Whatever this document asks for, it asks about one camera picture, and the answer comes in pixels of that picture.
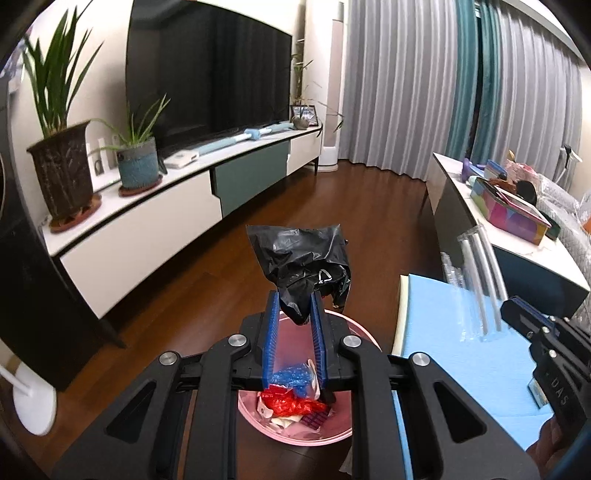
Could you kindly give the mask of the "person right hand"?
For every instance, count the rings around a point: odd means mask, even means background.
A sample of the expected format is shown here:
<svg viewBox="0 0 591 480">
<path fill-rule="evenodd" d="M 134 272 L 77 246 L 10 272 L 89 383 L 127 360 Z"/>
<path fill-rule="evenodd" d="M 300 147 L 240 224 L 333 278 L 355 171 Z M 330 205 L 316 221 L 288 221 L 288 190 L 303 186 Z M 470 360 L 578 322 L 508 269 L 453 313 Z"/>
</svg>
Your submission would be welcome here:
<svg viewBox="0 0 591 480">
<path fill-rule="evenodd" d="M 538 440 L 526 453 L 536 464 L 541 479 L 590 478 L 589 442 L 583 434 L 570 441 L 555 416 L 543 424 Z"/>
</svg>

